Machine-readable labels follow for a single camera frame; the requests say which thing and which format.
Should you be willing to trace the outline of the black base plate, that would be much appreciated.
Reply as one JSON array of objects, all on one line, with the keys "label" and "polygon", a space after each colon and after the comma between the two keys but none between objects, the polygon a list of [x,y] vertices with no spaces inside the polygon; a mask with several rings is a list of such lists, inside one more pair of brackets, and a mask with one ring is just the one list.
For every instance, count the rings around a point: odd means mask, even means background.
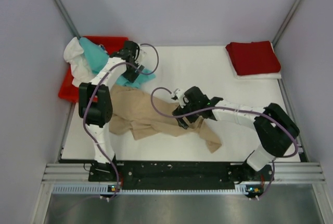
[{"label": "black base plate", "polygon": [[90,182],[120,182],[122,189],[231,189],[245,181],[269,179],[270,166],[256,172],[244,163],[181,161],[94,162]]}]

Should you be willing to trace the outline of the red white blue striped shirt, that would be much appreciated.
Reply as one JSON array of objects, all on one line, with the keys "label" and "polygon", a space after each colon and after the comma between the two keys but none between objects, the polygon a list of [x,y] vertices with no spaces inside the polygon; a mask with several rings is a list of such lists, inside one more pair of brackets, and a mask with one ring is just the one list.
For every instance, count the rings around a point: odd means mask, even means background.
[{"label": "red white blue striped shirt", "polygon": [[105,53],[107,53],[107,51],[106,51],[106,48],[104,47],[104,45],[102,45],[102,44],[99,44],[98,45]]}]

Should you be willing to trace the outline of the beige t-shirt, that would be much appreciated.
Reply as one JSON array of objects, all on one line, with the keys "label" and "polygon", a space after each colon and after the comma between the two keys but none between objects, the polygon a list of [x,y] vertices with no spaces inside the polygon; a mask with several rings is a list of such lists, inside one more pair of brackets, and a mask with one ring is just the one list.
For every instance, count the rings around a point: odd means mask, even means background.
[{"label": "beige t-shirt", "polygon": [[140,89],[114,85],[110,90],[113,106],[109,132],[123,135],[130,131],[135,140],[144,139],[158,133],[173,137],[195,133],[206,142],[213,153],[222,146],[217,134],[200,117],[187,129],[178,126],[177,120],[158,114],[151,105],[150,94]]}]

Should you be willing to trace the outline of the red plastic bin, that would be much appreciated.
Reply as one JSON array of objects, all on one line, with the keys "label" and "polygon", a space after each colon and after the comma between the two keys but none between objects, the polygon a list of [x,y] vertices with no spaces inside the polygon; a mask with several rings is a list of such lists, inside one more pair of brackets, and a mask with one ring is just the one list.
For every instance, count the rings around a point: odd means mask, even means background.
[{"label": "red plastic bin", "polygon": [[72,81],[73,76],[71,75],[70,64],[68,63],[68,69],[63,79],[58,96],[61,99],[76,103],[79,99],[79,89],[78,87],[75,87],[71,84]]}]

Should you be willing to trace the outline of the folded white t-shirt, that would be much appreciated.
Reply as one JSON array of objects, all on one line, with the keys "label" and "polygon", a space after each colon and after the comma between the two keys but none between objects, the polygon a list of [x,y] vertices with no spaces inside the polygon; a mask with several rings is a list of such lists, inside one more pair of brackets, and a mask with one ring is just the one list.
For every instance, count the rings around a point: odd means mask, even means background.
[{"label": "folded white t-shirt", "polygon": [[238,80],[279,80],[281,79],[281,73],[265,73],[265,74],[253,74],[253,75],[245,75],[240,76],[237,74],[234,66],[230,63],[230,67],[232,69],[232,73],[234,78]]}]

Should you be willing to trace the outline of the teal t-shirt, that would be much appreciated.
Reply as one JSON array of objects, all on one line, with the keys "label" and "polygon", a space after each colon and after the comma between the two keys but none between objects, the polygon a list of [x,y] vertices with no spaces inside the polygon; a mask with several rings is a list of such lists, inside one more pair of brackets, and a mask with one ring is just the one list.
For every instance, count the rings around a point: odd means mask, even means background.
[{"label": "teal t-shirt", "polygon": [[[84,56],[93,74],[97,74],[106,65],[109,55],[123,48],[127,37],[112,36],[84,36],[79,39],[81,47],[84,49]],[[102,44],[106,48],[105,53],[98,45]],[[150,75],[140,74],[135,82],[129,82],[121,75],[116,84],[133,88],[141,88],[141,84],[155,79],[154,73]]]}]

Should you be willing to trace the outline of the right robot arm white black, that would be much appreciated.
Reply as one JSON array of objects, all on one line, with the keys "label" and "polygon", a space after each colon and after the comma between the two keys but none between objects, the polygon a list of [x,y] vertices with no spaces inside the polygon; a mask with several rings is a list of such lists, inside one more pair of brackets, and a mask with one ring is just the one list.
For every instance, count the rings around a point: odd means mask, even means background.
[{"label": "right robot arm white black", "polygon": [[265,165],[285,156],[300,133],[298,126],[276,103],[261,108],[231,103],[221,97],[208,98],[197,86],[186,91],[176,89],[171,98],[179,103],[172,115],[184,129],[202,117],[235,123],[256,132],[260,144],[235,174],[237,181],[257,179]]}]

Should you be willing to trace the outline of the right aluminium side rail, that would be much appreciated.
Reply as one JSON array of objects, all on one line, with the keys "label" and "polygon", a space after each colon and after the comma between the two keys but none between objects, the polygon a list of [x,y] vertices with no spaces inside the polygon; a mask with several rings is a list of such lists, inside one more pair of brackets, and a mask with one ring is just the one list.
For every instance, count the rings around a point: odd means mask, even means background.
[{"label": "right aluminium side rail", "polygon": [[284,83],[283,79],[278,79],[278,84],[281,92],[281,96],[283,98],[283,102],[285,104],[286,110],[290,118],[295,122],[295,124],[298,126],[300,133],[297,137],[297,143],[299,146],[299,157],[301,162],[309,162],[309,156],[306,152],[306,143],[304,142],[303,132],[301,129],[301,125],[299,122],[299,119],[296,115],[296,110],[294,108],[293,102],[291,100],[289,91],[286,87],[286,84]]}]

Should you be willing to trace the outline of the left aluminium corner post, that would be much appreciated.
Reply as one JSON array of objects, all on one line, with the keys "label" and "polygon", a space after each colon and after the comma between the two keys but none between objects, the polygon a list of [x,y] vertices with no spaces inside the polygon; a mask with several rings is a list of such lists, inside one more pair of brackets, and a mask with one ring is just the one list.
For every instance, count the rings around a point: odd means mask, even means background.
[{"label": "left aluminium corner post", "polygon": [[74,25],[74,22],[72,21],[62,0],[52,0],[52,1],[55,4],[60,16],[62,17],[67,29],[70,31],[72,36],[79,38],[81,35],[79,34],[79,31],[77,30],[76,26]]}]

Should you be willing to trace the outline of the right aluminium corner post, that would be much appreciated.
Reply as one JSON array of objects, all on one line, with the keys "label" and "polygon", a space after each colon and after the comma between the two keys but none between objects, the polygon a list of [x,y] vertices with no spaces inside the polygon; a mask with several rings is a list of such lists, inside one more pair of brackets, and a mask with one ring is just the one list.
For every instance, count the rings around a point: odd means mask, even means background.
[{"label": "right aluminium corner post", "polygon": [[279,43],[281,37],[283,36],[284,32],[286,31],[289,23],[291,22],[291,20],[293,19],[293,17],[295,16],[295,14],[297,13],[299,7],[301,6],[301,4],[303,3],[304,0],[294,0],[292,6],[290,7],[288,13],[286,14],[282,24],[280,25],[277,33],[275,34],[273,41],[272,41],[272,45],[273,48],[275,48],[277,46],[277,44]]}]

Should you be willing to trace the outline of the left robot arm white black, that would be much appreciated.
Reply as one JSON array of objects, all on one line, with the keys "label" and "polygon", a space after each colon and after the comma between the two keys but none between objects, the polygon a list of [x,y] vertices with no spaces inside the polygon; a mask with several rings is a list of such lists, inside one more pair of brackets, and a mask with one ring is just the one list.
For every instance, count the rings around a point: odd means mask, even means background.
[{"label": "left robot arm white black", "polygon": [[111,164],[115,152],[109,140],[108,125],[113,114],[110,88],[122,76],[133,83],[143,71],[140,46],[133,41],[125,41],[123,48],[110,55],[110,59],[99,73],[88,83],[79,86],[79,117],[83,128],[92,139],[94,160],[104,164],[100,174],[106,180],[114,180],[118,168]]}]

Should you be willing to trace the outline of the white t-shirt in bin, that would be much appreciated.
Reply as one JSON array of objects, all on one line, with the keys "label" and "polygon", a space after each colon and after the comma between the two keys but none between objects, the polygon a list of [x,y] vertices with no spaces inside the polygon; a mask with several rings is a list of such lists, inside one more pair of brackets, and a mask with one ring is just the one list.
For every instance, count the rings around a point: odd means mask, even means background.
[{"label": "white t-shirt in bin", "polygon": [[77,37],[74,37],[63,52],[65,62],[70,64],[73,81],[71,84],[79,87],[81,83],[88,83],[94,78],[88,62],[84,56],[84,49],[81,47]]}]

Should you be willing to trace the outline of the folded red t-shirt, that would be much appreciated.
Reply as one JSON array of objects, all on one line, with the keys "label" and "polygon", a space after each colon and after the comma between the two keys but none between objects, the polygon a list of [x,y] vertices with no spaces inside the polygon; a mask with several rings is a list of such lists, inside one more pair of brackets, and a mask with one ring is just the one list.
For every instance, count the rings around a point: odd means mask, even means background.
[{"label": "folded red t-shirt", "polygon": [[226,45],[232,66],[239,76],[279,73],[281,65],[270,41]]}]

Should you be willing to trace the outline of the aluminium corner post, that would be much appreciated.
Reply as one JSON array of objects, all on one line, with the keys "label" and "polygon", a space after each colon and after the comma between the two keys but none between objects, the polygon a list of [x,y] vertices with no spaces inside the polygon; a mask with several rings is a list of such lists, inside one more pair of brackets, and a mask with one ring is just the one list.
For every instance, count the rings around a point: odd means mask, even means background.
[{"label": "aluminium corner post", "polygon": [[297,13],[299,7],[301,6],[301,4],[303,3],[304,0],[294,0],[292,6],[290,7],[288,13],[286,14],[282,24],[280,25],[277,33],[275,34],[273,41],[272,41],[272,45],[273,48],[275,48],[277,46],[277,44],[279,43],[281,37],[283,36],[284,32],[286,31],[289,23],[291,22],[291,20],[293,19],[293,17],[295,16],[295,14]]},{"label": "aluminium corner post", "polygon": [[79,38],[81,35],[79,34],[79,31],[77,30],[76,26],[74,25],[74,22],[72,21],[62,0],[52,0],[52,1],[55,4],[60,16],[62,17],[67,29],[70,31],[72,36]]}]

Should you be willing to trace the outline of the aluminium front rail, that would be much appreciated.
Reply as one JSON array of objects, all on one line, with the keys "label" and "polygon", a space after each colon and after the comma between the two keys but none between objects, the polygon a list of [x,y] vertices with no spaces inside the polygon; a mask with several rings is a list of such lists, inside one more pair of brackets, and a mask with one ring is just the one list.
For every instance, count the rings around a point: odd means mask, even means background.
[{"label": "aluminium front rail", "polygon": [[[88,181],[89,172],[82,164],[48,164],[43,181]],[[326,179],[319,163],[276,162],[274,183],[317,184]]]}]

